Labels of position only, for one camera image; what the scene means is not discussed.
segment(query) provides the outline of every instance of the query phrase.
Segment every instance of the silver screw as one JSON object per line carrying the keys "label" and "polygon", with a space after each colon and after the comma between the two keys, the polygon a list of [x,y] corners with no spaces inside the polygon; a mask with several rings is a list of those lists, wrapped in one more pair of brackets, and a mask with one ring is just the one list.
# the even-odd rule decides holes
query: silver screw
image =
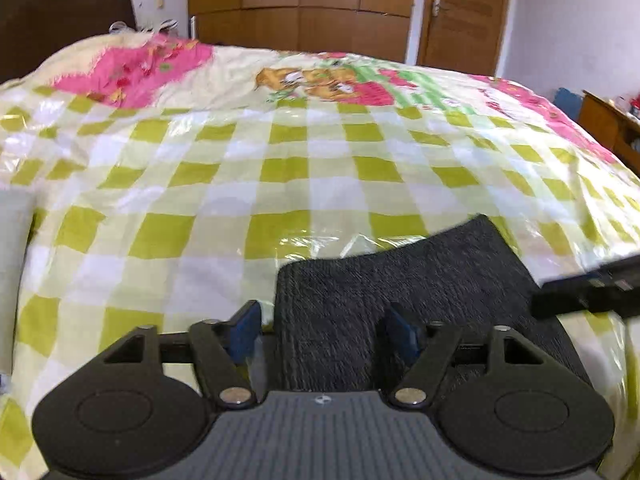
{"label": "silver screw", "polygon": [[251,399],[251,392],[246,388],[233,386],[226,390],[222,390],[222,393],[220,393],[220,399],[227,404],[242,404],[243,402],[247,402]]}
{"label": "silver screw", "polygon": [[396,400],[403,404],[420,404],[427,399],[427,394],[418,388],[402,388],[396,391]]}

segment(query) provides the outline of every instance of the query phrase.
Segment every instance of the green and white checkered sheet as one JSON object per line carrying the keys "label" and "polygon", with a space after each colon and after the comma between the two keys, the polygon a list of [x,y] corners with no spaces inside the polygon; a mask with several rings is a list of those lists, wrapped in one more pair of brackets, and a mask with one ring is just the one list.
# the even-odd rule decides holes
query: green and white checkered sheet
{"label": "green and white checkered sheet", "polygon": [[[480,213],[539,281],[640,247],[629,170],[538,126],[460,111],[306,99],[114,111],[22,84],[0,93],[0,182],[38,205],[2,398],[5,480],[46,469],[31,413],[84,362],[135,326],[182,331],[248,299],[269,323],[288,261],[382,250]],[[564,323],[636,438],[629,329]],[[610,461],[629,466],[637,447]]]}

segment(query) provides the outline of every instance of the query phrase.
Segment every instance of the wooden cabinet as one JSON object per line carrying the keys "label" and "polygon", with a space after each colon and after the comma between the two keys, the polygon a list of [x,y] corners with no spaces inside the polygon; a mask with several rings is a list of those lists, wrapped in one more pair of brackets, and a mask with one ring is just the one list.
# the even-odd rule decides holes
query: wooden cabinet
{"label": "wooden cabinet", "polygon": [[589,92],[585,92],[578,124],[619,156],[633,172],[640,174],[640,153],[631,147],[631,143],[640,137],[640,124]]}
{"label": "wooden cabinet", "polygon": [[404,61],[413,0],[189,0],[201,41]]}

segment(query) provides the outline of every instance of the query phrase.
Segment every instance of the bed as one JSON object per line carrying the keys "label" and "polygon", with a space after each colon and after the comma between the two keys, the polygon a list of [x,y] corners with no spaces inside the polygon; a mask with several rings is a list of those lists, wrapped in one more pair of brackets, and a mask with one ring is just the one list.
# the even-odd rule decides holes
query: bed
{"label": "bed", "polygon": [[[37,402],[143,324],[273,319],[276,273],[491,218],[540,283],[640,248],[640,181],[516,83],[347,53],[208,46],[124,32],[79,41],[0,87],[0,186],[37,208],[20,284],[0,474],[35,479]],[[634,323],[562,318],[638,433]],[[183,369],[172,370],[192,381]]]}

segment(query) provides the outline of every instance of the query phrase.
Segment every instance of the door frame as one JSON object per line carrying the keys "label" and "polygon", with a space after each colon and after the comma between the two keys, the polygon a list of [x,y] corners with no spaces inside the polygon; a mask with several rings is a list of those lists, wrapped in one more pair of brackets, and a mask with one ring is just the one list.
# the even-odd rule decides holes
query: door frame
{"label": "door frame", "polygon": [[[433,17],[432,9],[433,9],[433,1],[434,0],[424,0],[424,10],[422,12],[422,30],[420,31],[420,45],[418,47],[418,65],[425,66],[424,57],[427,54],[427,43],[429,41],[429,33],[431,27],[431,18]],[[500,36],[498,37],[498,41],[495,49],[495,57],[494,57],[494,69],[493,74],[495,75],[495,71],[498,68],[498,62],[500,61],[500,54],[502,53],[502,44],[504,41],[504,31],[507,25],[507,16],[509,14],[509,8],[511,0],[506,0],[504,4],[504,9],[502,10],[502,16],[500,20],[502,22],[502,27],[500,28]]]}

